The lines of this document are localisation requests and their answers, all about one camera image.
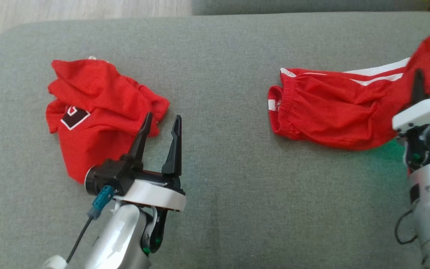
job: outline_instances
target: black cable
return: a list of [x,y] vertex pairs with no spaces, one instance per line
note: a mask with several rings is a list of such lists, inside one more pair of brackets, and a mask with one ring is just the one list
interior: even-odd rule
[[82,228],[81,233],[79,234],[79,237],[77,237],[77,241],[74,244],[74,247],[72,248],[71,253],[69,254],[69,257],[67,257],[66,262],[69,263],[72,259],[72,256],[74,255],[75,250],[77,249],[77,246],[79,245],[79,242],[81,242],[82,236],[84,235],[85,231],[87,230],[87,227],[89,227],[89,224],[94,219],[93,216],[90,216],[87,222],[84,225],[84,228]]
[[399,239],[399,235],[398,235],[398,230],[399,230],[399,225],[401,224],[401,221],[403,218],[405,218],[407,215],[411,214],[412,210],[407,211],[406,213],[404,213],[401,218],[399,218],[398,222],[396,223],[396,227],[394,228],[394,236],[396,237],[396,241],[401,244],[401,245],[407,245],[410,244],[412,242],[414,242],[416,239],[418,239],[418,236],[415,235],[411,240],[408,241],[401,241]]

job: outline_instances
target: red cloth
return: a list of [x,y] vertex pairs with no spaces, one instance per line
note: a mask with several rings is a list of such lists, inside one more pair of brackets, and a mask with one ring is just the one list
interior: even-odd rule
[[415,71],[430,93],[430,36],[411,58],[348,72],[281,69],[268,91],[273,132],[334,148],[364,150],[396,136],[392,118],[411,101]]
[[46,109],[50,133],[58,133],[70,177],[83,183],[86,172],[105,159],[126,153],[147,112],[149,136],[159,133],[169,101],[145,85],[120,75],[103,60],[55,60],[57,79],[48,86],[57,99]]

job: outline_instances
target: blue cable connector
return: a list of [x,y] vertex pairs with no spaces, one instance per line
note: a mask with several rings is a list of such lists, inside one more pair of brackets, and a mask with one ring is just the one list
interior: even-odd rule
[[111,186],[104,186],[92,202],[92,208],[89,210],[89,212],[87,212],[87,215],[92,217],[94,220],[97,220],[102,212],[102,209],[104,209],[104,206],[106,206],[112,200],[114,195],[114,188]]

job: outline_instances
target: red garment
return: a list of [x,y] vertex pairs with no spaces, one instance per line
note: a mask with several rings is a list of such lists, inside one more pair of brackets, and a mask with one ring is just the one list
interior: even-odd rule
[[362,70],[281,69],[283,87],[268,91],[273,132],[334,148],[364,150],[396,136],[392,118],[411,101],[421,68],[430,93],[430,36],[411,58]]
[[169,101],[145,85],[120,75],[102,60],[52,63],[57,79],[49,93],[57,99],[46,109],[50,133],[58,133],[70,177],[83,183],[86,172],[105,159],[126,153],[147,112],[153,113],[149,136],[159,133],[157,122]]

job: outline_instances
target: gray cushion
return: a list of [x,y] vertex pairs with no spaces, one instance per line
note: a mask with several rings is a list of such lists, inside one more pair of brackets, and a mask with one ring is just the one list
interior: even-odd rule
[[428,10],[430,0],[192,0],[194,15]]
[[[325,148],[275,136],[267,92],[281,67],[354,70],[410,56],[430,13],[300,13],[27,24],[0,36],[0,269],[67,257],[93,197],[48,133],[53,59],[94,55],[167,97],[145,167],[160,170],[183,117],[183,213],[169,213],[153,268],[412,269],[402,148]],[[110,218],[92,223],[82,268]],[[401,237],[413,234],[409,218]]]

